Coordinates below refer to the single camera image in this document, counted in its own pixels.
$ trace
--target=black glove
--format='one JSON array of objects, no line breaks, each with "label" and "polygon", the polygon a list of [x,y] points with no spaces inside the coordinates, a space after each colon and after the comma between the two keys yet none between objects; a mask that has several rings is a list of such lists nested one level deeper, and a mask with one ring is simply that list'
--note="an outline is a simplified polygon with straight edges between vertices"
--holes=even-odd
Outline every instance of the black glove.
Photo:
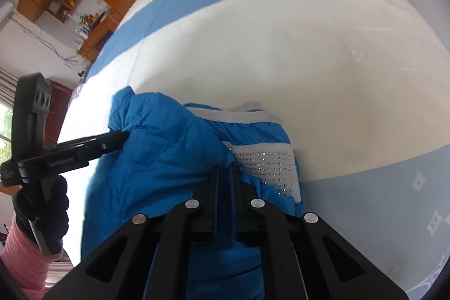
[{"label": "black glove", "polygon": [[69,199],[66,195],[66,179],[63,176],[58,177],[51,187],[52,198],[40,206],[39,213],[36,213],[35,207],[33,207],[34,203],[31,202],[26,192],[27,187],[20,189],[13,196],[17,226],[32,242],[37,243],[29,220],[34,222],[38,217],[36,228],[42,233],[50,254],[59,253],[62,250],[61,239],[69,229],[67,215]]}]

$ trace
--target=striped curtain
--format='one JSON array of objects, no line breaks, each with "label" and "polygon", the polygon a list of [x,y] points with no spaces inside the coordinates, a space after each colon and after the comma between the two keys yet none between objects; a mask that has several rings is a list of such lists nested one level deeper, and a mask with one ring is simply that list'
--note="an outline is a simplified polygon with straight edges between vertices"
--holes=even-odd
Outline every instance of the striped curtain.
[{"label": "striped curtain", "polygon": [[17,78],[6,70],[0,68],[0,102],[13,107],[16,94]]}]

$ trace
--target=metal bolt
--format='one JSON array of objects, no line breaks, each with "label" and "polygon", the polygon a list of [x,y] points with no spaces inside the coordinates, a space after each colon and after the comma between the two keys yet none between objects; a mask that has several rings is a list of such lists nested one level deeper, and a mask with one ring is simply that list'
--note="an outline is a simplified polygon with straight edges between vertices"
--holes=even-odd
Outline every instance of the metal bolt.
[{"label": "metal bolt", "polygon": [[200,203],[197,200],[188,200],[184,203],[184,205],[188,209],[196,209],[197,207],[199,207]]},{"label": "metal bolt", "polygon": [[147,221],[147,218],[144,214],[136,214],[135,216],[133,216],[131,221],[133,224],[139,225],[145,223]]},{"label": "metal bolt", "polygon": [[266,203],[264,202],[264,200],[261,200],[260,198],[254,198],[253,200],[250,201],[250,205],[252,205],[257,209],[262,208],[265,204]]},{"label": "metal bolt", "polygon": [[304,219],[309,224],[315,224],[319,221],[319,216],[317,216],[313,212],[309,212],[305,214]]}]

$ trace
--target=blue jacket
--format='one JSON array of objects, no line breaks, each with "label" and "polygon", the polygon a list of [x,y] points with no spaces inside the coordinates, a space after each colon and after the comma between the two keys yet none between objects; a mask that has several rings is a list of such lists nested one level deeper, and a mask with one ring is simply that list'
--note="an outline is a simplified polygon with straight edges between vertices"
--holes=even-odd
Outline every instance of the blue jacket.
[{"label": "blue jacket", "polygon": [[[163,94],[136,95],[127,87],[114,96],[109,128],[130,131],[130,137],[120,152],[100,159],[90,182],[82,259],[134,214],[163,215],[190,199],[193,187],[210,179],[215,165],[238,163],[242,180],[255,186],[258,197],[300,215],[298,180],[281,180],[298,175],[289,138],[276,117],[260,108],[183,106]],[[231,237],[193,243],[187,300],[262,298],[259,248]]]}]

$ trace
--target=pink sleeve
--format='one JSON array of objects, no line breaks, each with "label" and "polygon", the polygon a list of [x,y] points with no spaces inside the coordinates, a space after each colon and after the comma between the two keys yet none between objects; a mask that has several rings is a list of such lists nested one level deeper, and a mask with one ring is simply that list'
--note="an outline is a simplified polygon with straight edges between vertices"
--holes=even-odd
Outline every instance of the pink sleeve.
[{"label": "pink sleeve", "polygon": [[58,260],[60,256],[61,254],[56,254],[44,257],[37,245],[18,228],[16,217],[13,217],[0,257],[11,277],[30,300],[40,300],[44,296],[49,263]]}]

